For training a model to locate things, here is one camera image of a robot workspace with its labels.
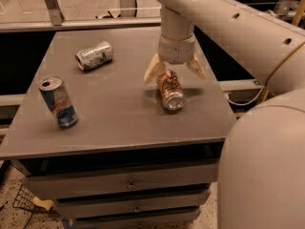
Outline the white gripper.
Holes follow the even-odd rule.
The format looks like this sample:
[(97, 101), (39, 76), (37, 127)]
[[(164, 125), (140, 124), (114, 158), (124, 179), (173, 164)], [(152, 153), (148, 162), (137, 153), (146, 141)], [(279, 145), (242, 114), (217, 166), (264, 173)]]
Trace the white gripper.
[(153, 56), (148, 69), (145, 71), (144, 83), (149, 84), (166, 69), (164, 61), (170, 64), (184, 64), (187, 62), (186, 65), (191, 72), (199, 78), (205, 79), (206, 74), (194, 54), (194, 43), (194, 35), (183, 40), (171, 40), (161, 35), (158, 45), (159, 54), (156, 53)]

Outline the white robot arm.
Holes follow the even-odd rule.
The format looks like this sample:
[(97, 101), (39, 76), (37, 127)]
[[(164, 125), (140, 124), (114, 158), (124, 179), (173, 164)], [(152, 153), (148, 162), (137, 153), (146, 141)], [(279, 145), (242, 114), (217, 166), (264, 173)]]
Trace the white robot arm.
[(199, 77), (193, 29), (199, 28), (271, 95), (241, 116), (219, 159), (218, 229), (305, 229), (305, 36), (235, 0), (157, 0), (158, 53), (150, 82), (166, 64)]

